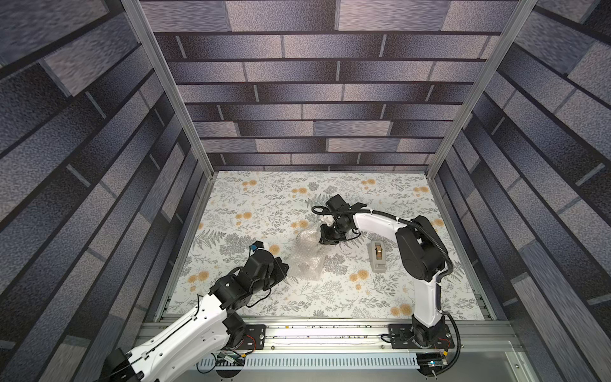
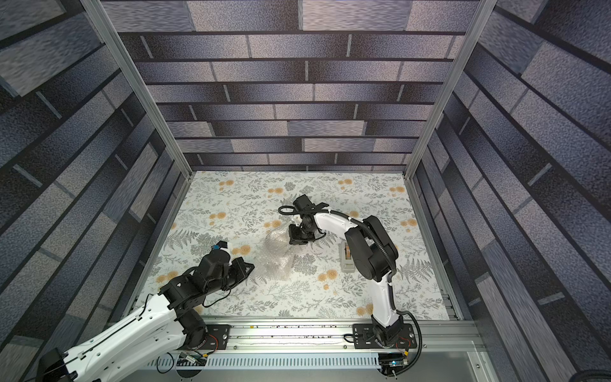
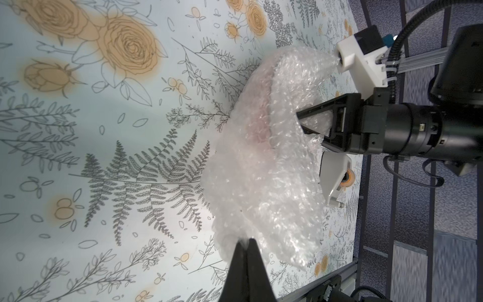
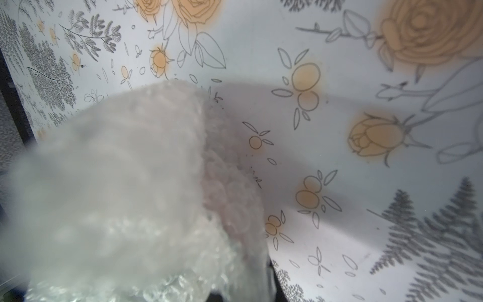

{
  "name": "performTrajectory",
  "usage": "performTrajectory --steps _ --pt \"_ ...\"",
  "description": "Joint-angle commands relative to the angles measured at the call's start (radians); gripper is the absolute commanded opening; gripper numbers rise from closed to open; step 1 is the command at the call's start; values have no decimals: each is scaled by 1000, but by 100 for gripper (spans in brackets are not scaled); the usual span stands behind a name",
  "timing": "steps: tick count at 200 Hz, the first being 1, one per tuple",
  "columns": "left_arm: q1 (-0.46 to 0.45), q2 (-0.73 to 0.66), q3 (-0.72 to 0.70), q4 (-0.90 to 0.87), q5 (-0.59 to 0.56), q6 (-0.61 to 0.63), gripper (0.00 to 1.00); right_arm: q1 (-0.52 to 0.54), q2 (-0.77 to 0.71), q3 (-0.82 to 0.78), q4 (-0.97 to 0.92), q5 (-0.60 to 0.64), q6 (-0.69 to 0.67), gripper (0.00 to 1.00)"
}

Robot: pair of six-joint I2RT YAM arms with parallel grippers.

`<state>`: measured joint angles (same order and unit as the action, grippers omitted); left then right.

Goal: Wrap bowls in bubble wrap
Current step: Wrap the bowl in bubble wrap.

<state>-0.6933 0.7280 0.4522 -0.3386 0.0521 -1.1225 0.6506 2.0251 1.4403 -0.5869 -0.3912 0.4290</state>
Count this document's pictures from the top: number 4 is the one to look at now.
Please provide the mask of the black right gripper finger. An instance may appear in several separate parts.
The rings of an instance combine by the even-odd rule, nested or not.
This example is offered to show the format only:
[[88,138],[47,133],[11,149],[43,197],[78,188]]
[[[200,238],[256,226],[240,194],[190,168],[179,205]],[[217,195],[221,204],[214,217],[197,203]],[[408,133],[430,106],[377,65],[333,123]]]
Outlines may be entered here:
[[272,270],[272,274],[274,276],[274,284],[275,284],[275,288],[276,288],[275,302],[288,302],[288,299],[286,298],[286,296],[283,292],[283,289],[280,285],[280,281],[279,281],[279,278],[277,277],[276,270],[275,270],[273,262],[270,261],[269,265],[270,265],[270,268]]

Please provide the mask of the clear bubble wrap sheet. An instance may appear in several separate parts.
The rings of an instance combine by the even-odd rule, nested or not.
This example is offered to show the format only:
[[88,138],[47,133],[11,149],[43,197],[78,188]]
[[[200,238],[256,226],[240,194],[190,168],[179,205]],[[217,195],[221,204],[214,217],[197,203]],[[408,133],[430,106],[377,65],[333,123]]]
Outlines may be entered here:
[[258,186],[209,93],[171,80],[82,110],[9,169],[1,262],[25,301],[274,301]]

